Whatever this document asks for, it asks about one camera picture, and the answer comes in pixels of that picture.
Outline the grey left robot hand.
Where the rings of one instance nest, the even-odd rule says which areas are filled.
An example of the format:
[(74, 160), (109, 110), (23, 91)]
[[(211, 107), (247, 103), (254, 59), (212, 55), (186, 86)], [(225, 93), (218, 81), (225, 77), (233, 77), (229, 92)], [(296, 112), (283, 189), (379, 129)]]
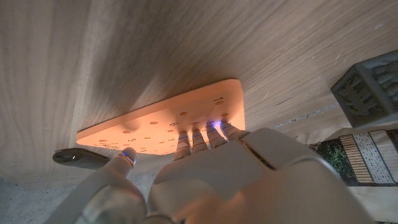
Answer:
[(243, 131), (222, 122), (182, 132), (172, 163), (148, 197), (128, 179), (127, 147), (88, 176), (49, 223), (372, 223), (340, 175), (316, 152), (269, 128)]

